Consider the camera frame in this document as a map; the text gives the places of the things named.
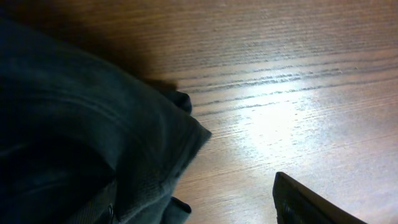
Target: dark blue fabric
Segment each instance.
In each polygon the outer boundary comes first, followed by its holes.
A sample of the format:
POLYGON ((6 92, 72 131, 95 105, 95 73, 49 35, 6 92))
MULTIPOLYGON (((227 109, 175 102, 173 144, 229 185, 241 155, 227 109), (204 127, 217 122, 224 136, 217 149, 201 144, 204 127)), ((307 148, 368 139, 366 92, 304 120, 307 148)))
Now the dark blue fabric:
MULTIPOLYGON (((181 172, 210 137, 210 132, 187 113, 191 110, 188 96, 180 95, 185 97, 182 100, 178 95, 161 94, 72 45, 0 20, 0 160, 17 159, 0 167, 1 178, 7 180, 0 188, 0 222, 11 222, 4 208, 12 202, 16 202, 13 209, 18 210, 22 204, 34 207, 41 194, 56 197, 57 190, 51 188, 51 183, 60 186, 65 200, 47 203, 68 210, 80 205, 84 197, 99 192, 105 182, 112 181, 110 177, 118 183, 114 209, 119 222, 136 219, 135 223, 151 223, 150 217, 138 217, 152 207, 161 217, 167 217, 163 213, 181 172), (169 100, 172 98, 177 99, 175 103, 169 100), (69 144, 63 142, 77 146, 57 145, 69 144), (64 177, 51 174, 31 182, 19 176, 10 178, 13 174, 8 172, 9 166, 16 168, 18 159, 35 154, 31 150, 38 147, 29 146, 38 144, 42 151, 52 151, 47 160, 61 159, 60 155, 68 152, 68 162, 61 167, 64 177), (78 161, 74 158, 83 151, 93 159, 73 166, 78 161), (82 173, 90 167, 96 167, 96 171, 87 177, 72 178, 78 172, 70 171, 71 167, 82 173), (23 190, 13 187, 18 181, 24 185, 23 190), (36 201, 21 199, 27 189, 34 192, 32 198, 36 201)), ((36 166, 35 159, 26 161, 36 166)), ((38 172, 51 172, 51 168, 43 166, 38 172)), ((46 209, 38 209, 45 214, 37 215, 37 220, 20 213, 16 223, 40 223, 55 212, 44 212, 46 209)))

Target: black object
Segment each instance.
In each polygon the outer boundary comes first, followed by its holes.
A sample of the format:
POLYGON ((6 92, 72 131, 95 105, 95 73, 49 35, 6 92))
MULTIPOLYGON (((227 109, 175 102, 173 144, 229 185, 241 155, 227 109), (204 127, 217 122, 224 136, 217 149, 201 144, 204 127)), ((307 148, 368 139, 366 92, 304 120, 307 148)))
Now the black object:
POLYGON ((277 172, 274 188, 278 224, 364 224, 283 172, 277 172))

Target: wooden table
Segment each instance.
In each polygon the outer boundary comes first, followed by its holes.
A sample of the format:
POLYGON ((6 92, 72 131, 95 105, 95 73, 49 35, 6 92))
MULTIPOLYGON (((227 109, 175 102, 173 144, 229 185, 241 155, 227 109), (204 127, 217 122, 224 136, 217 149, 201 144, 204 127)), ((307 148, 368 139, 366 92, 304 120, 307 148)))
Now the wooden table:
POLYGON ((366 222, 398 223, 398 1, 1 5, 190 94, 213 137, 175 193, 187 223, 275 223, 280 170, 366 222))

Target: black cloth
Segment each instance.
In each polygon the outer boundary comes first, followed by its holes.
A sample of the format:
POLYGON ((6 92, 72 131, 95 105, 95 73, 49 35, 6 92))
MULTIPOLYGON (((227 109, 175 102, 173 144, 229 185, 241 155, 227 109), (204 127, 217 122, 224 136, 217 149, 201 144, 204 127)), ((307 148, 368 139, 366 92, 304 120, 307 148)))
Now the black cloth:
POLYGON ((191 109, 1 19, 0 222, 183 223, 190 208, 171 195, 210 138, 191 109))

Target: brown wood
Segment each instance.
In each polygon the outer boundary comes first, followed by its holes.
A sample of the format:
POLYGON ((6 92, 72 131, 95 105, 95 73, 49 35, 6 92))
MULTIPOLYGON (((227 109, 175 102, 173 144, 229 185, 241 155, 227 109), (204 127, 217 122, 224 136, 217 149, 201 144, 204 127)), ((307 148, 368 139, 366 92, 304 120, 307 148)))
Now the brown wood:
POLYGON ((175 193, 188 223, 275 223, 277 171, 366 222, 398 223, 396 0, 51 2, 1 4, 191 95, 213 137, 175 193))

